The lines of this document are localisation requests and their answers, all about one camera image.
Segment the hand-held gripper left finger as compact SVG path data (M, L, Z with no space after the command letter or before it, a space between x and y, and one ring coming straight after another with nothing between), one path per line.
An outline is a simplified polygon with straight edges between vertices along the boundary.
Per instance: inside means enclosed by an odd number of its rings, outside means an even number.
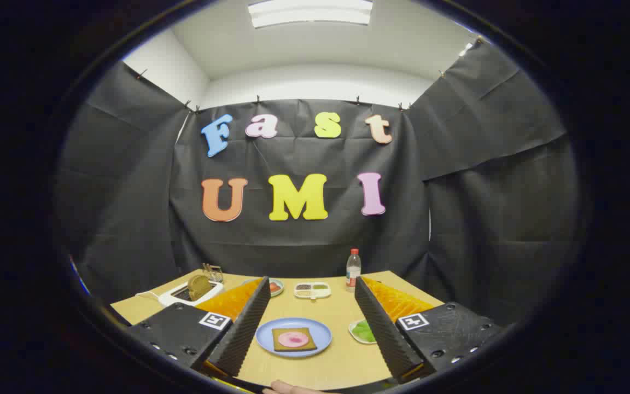
M190 306L173 303L129 328L150 351L209 376L236 377L271 299L267 276Z

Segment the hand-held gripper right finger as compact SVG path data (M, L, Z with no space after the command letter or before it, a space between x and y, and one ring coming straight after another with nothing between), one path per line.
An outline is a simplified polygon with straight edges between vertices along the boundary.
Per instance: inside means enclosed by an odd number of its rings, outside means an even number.
M354 297L400 384L462 364L505 330L458 303L432 306L367 277L357 278Z

